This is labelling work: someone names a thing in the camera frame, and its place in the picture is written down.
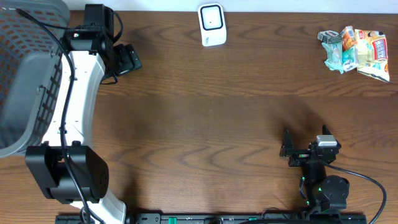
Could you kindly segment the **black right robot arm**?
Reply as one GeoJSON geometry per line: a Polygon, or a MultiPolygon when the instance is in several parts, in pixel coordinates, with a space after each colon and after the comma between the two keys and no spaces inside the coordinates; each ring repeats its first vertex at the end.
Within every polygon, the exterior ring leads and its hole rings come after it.
{"type": "Polygon", "coordinates": [[[289,159],[290,167],[299,167],[302,178],[300,194],[307,200],[308,208],[303,215],[306,219],[321,214],[336,214],[347,206],[349,181],[337,175],[327,175],[325,167],[331,164],[341,149],[326,126],[306,149],[296,149],[288,130],[284,131],[280,157],[289,159]]]}

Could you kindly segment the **teal Kleenex tissue pack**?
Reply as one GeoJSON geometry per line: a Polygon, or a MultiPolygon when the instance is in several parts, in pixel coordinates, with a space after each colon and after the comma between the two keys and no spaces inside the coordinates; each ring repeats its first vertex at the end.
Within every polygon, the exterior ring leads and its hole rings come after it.
{"type": "Polygon", "coordinates": [[[343,51],[343,71],[349,72],[359,65],[358,50],[356,47],[351,47],[343,51]]]}

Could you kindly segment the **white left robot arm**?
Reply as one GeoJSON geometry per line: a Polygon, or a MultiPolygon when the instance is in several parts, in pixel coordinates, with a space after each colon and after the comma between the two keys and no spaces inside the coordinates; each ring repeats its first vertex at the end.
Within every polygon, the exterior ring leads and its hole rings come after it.
{"type": "Polygon", "coordinates": [[[110,191],[108,165],[91,137],[99,86],[142,66],[134,47],[119,43],[117,21],[111,8],[88,4],[84,23],[57,40],[63,66],[57,104],[42,142],[25,153],[44,197],[77,208],[76,223],[134,223],[127,205],[110,191]]]}

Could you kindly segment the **dark green round-logo packet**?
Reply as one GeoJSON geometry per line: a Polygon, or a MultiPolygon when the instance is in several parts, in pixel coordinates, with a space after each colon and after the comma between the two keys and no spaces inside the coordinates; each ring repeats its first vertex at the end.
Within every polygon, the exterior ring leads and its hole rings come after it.
{"type": "Polygon", "coordinates": [[[340,33],[336,31],[325,30],[318,33],[317,39],[326,44],[332,44],[332,43],[341,42],[342,36],[340,35],[340,33]]]}

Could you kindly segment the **orange Kleenex tissue pack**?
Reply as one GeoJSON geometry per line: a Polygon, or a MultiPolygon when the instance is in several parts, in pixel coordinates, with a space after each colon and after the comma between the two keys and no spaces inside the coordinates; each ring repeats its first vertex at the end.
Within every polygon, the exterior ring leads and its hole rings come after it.
{"type": "Polygon", "coordinates": [[[355,32],[352,26],[346,26],[340,33],[342,36],[343,51],[354,47],[357,44],[355,32]]]}

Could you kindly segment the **mint green wipes pack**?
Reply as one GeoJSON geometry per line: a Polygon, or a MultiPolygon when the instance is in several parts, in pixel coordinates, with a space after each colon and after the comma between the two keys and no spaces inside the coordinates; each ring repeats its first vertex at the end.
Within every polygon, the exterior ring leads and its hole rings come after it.
{"type": "Polygon", "coordinates": [[[342,42],[336,43],[324,43],[322,42],[322,47],[326,50],[327,59],[324,61],[325,65],[330,70],[339,71],[343,74],[343,49],[342,42]]]}

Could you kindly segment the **cream snack bag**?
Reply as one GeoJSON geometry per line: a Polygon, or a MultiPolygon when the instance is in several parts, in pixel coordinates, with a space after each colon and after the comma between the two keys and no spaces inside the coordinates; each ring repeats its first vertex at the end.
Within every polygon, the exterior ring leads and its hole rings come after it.
{"type": "Polygon", "coordinates": [[[357,41],[359,65],[357,71],[363,75],[389,82],[387,39],[378,30],[354,30],[357,41]]]}

